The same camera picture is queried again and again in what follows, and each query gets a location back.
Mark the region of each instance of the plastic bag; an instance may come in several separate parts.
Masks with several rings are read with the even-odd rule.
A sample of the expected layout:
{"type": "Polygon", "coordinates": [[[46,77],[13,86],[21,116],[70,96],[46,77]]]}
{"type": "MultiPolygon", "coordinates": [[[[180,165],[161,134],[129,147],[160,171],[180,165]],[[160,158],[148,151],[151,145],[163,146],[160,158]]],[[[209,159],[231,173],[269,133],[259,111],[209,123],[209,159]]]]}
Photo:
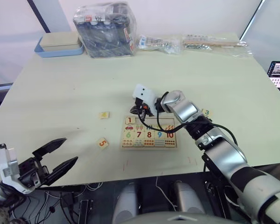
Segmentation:
{"type": "Polygon", "coordinates": [[[136,19],[127,3],[79,7],[73,21],[91,57],[119,57],[135,53],[136,19]]]}
{"type": "Polygon", "coordinates": [[[182,38],[185,49],[206,50],[235,57],[247,57],[252,54],[246,42],[234,38],[213,37],[208,35],[186,35],[182,38]]]}
{"type": "Polygon", "coordinates": [[[141,35],[137,47],[142,50],[159,50],[167,54],[178,55],[182,51],[182,41],[180,38],[155,38],[141,35]]]}

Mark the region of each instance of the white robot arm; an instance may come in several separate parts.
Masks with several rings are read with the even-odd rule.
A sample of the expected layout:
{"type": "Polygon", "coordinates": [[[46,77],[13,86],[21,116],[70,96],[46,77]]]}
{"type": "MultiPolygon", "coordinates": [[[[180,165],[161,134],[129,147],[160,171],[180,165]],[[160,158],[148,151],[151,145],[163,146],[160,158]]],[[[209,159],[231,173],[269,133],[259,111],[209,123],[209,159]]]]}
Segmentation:
{"type": "Polygon", "coordinates": [[[181,123],[180,128],[184,127],[198,148],[204,151],[202,159],[208,169],[214,174],[223,175],[234,188],[241,209],[251,217],[251,221],[280,224],[280,181],[250,167],[237,144],[188,101],[181,91],[166,93],[162,98],[154,98],[151,93],[145,86],[136,86],[133,97],[136,98],[136,112],[140,120],[144,123],[140,114],[142,103],[154,108],[151,110],[154,115],[173,113],[181,123]]]}

